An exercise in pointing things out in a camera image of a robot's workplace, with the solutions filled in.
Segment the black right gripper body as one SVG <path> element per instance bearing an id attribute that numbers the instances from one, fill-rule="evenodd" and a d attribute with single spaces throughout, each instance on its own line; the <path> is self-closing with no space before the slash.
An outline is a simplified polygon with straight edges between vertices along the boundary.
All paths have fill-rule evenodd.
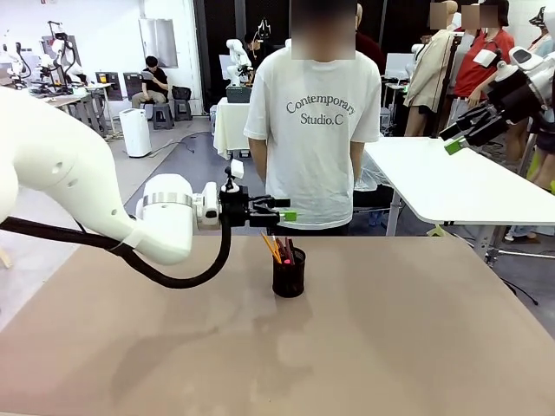
<path id="1" fill-rule="evenodd" d="M 520 69 L 502 68 L 489 84 L 486 93 L 490 104 L 505 121 L 516 124 L 543 109 L 543 101 L 530 86 Z"/>

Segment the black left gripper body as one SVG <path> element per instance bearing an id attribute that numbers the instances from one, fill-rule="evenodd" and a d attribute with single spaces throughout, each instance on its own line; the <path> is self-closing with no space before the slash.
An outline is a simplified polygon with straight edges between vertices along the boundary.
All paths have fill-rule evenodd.
<path id="1" fill-rule="evenodd" d="M 243 227 L 250 217 L 248 187 L 235 185 L 228 190 L 222 185 L 219 190 L 219 220 L 223 228 Z"/>

